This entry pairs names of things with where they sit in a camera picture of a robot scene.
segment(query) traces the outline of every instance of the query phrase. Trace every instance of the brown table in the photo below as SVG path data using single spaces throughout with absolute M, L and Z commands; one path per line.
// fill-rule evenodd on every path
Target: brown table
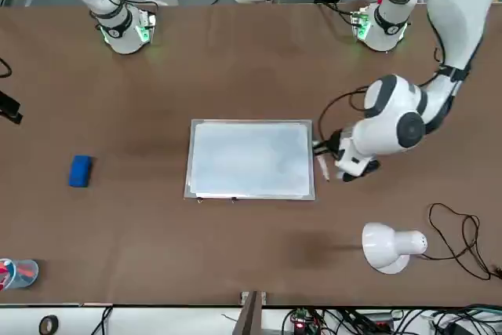
M 363 225 L 380 221 L 420 229 L 430 254 L 448 255 L 426 219 L 429 203 L 444 202 L 481 217 L 482 254 L 502 263 L 500 6 L 452 114 L 414 151 L 351 184 L 325 182 L 316 165 L 315 202 L 183 199 L 192 118 L 315 119 L 381 75 L 422 82 L 436 67 L 424 11 L 384 54 L 315 5 L 166 8 L 154 44 L 119 56 L 85 8 L 1 9 L 14 70 L 1 86 L 24 120 L 0 122 L 0 248 L 40 260 L 42 272 L 0 301 L 234 304 L 261 289 L 271 304 L 502 303 L 500 281 L 452 261 L 414 260 L 386 276 L 359 249 Z M 359 116 L 338 104 L 326 132 Z M 87 189 L 67 186 L 76 154 L 96 158 Z M 460 219 L 438 222 L 460 247 Z

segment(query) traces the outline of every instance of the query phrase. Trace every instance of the black tape roll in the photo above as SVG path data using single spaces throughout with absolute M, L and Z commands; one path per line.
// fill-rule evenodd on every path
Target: black tape roll
M 40 335 L 53 335 L 60 326 L 60 321 L 55 315 L 47 315 L 42 318 L 38 325 L 38 333 Z

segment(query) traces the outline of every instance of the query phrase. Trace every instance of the lamp shade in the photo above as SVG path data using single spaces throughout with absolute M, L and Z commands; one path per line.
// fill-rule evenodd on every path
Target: lamp shade
M 427 239 L 419 231 L 395 231 L 381 223 L 368 223 L 362 230 L 362 248 L 368 263 L 384 274 L 397 274 L 409 256 L 423 254 Z

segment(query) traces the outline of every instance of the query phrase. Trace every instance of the green indicator light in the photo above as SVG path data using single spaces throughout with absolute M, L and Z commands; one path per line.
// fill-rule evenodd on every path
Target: green indicator light
M 136 27 L 136 31 L 142 42 L 150 41 L 150 31 L 145 27 Z

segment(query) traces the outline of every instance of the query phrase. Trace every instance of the lamp cord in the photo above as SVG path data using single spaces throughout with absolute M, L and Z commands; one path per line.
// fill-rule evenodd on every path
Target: lamp cord
M 453 248 L 450 246 L 448 241 L 446 240 L 446 237 L 442 233 L 441 230 L 434 224 L 432 221 L 432 213 L 434 209 L 436 208 L 443 208 L 447 209 L 449 212 L 453 213 L 456 216 L 461 216 L 464 219 L 462 220 L 462 239 L 464 241 L 465 247 L 459 252 L 455 253 Z M 475 278 L 479 280 L 491 280 L 492 277 L 498 278 L 502 280 L 502 268 L 498 266 L 493 266 L 492 271 L 488 268 L 486 265 L 486 262 L 483 260 L 481 253 L 479 252 L 479 244 L 478 244 L 478 238 L 479 238 L 479 228 L 481 225 L 481 221 L 479 220 L 479 217 L 476 215 L 471 215 L 470 213 L 458 213 L 454 211 L 452 208 L 448 207 L 446 204 L 443 203 L 433 203 L 429 207 L 428 211 L 428 219 L 429 219 L 429 224 L 434 228 L 436 233 L 439 234 L 443 242 L 445 243 L 446 247 L 448 250 L 451 252 L 452 256 L 451 257 L 431 257 L 427 254 L 422 254 L 422 257 L 426 260 L 455 260 L 456 263 L 462 267 L 464 271 L 466 271 L 469 275 L 474 276 Z M 475 228 L 475 233 L 472 237 L 472 240 L 467 239 L 467 224 L 473 224 Z M 474 258 L 476 264 L 479 266 L 481 271 L 483 271 L 486 275 L 485 276 L 480 276 L 476 274 L 475 272 L 469 270 L 465 265 L 460 261 L 460 257 L 462 257 L 464 254 L 470 253 L 472 257 Z

